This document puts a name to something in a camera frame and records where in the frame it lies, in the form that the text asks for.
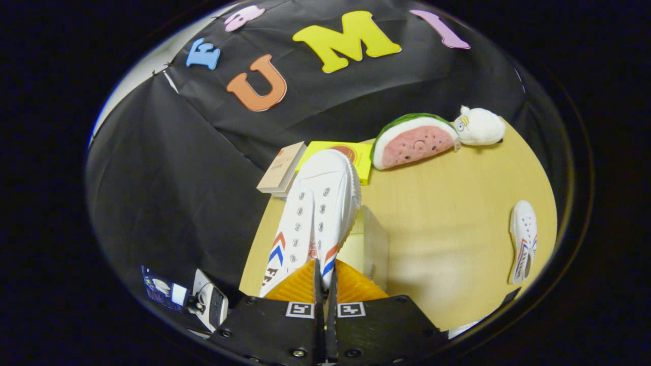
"shoe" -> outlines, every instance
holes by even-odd
[[[263,298],[283,279],[311,260],[314,195],[309,188],[294,184],[287,195],[271,254],[264,272],[260,297]]]
[[[520,201],[513,207],[509,231],[516,250],[509,280],[519,283],[529,276],[538,245],[536,214],[529,202]]]
[[[339,247],[361,207],[359,177],[346,155],[327,149],[303,164],[293,187],[314,193],[314,240],[322,286],[327,290]]]

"foam letter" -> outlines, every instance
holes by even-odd
[[[210,70],[215,70],[219,58],[219,48],[216,48],[213,52],[208,52],[215,46],[211,43],[201,44],[202,42],[203,38],[200,38],[192,43],[190,53],[187,55],[186,66],[201,64],[206,65]]]
[[[237,28],[246,24],[247,21],[254,20],[255,18],[261,16],[264,11],[264,8],[258,8],[256,5],[245,7],[244,9],[238,11],[226,19],[224,22],[226,24],[226,32],[233,32]]]
[[[362,59],[362,44],[367,47],[366,54],[370,57],[380,57],[402,51],[399,44],[391,40],[371,20],[373,15],[367,11],[358,10],[345,13],[341,17],[343,33],[310,25],[298,31],[292,38],[296,42],[305,42],[323,61],[323,71],[326,74],[348,66],[348,60],[337,56],[339,51],[355,61]]]
[[[264,55],[251,64],[251,71],[259,71],[271,84],[271,91],[265,96],[256,93],[246,81],[246,73],[237,75],[226,86],[226,90],[254,112],[262,112],[278,104],[287,92],[287,83],[278,70],[271,64],[271,55]]]
[[[452,29],[450,29],[447,25],[445,25],[445,23],[441,21],[441,18],[439,18],[438,15],[423,10],[415,10],[415,9],[410,10],[409,12],[424,19],[429,25],[431,25],[432,28],[434,28],[434,30],[437,31],[439,35],[443,38],[441,40],[442,43],[448,46],[449,48],[464,48],[464,49],[470,48],[470,45],[467,42],[464,42],[461,38],[459,38],[459,36],[454,34],[454,32],[452,32]]]

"yellow letter m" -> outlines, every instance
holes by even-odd
[[[292,39],[296,42],[305,42],[314,50],[323,61],[323,71],[326,74],[348,66],[348,60],[337,56],[335,51],[355,61],[361,61],[362,41],[367,47],[366,54],[370,57],[386,56],[402,51],[400,45],[391,42],[371,17],[373,17],[371,13],[363,10],[345,13],[341,17],[343,33],[310,25],[298,31]]]

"beige book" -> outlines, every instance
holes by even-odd
[[[296,175],[296,166],[305,153],[303,141],[282,148],[258,184],[262,193],[287,193]]]

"screw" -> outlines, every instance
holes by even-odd
[[[361,354],[362,354],[362,352],[360,350],[356,350],[356,349],[347,350],[346,353],[345,353],[346,357],[348,357],[348,358],[354,358],[354,357],[357,357],[357,356],[359,356]]]

